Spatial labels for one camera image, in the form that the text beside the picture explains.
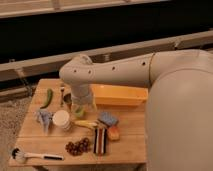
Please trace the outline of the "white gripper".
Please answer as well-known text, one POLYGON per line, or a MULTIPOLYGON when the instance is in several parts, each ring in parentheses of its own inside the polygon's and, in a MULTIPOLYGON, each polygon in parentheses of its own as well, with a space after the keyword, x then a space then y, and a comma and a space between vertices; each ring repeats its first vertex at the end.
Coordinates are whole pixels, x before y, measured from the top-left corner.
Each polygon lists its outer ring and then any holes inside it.
POLYGON ((79 107, 85 106, 89 110, 96 110, 93 91, 89 84, 71 86, 71 110, 75 112, 79 107))

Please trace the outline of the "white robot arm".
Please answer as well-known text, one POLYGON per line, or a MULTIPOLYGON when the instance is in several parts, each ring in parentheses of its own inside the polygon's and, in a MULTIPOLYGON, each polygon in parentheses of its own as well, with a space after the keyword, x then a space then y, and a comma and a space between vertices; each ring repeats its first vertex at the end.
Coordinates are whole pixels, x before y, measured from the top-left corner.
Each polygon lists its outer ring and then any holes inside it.
POLYGON ((80 104, 94 83, 147 88, 148 171, 213 171, 212 53, 164 51, 101 64, 78 55, 59 75, 80 104))

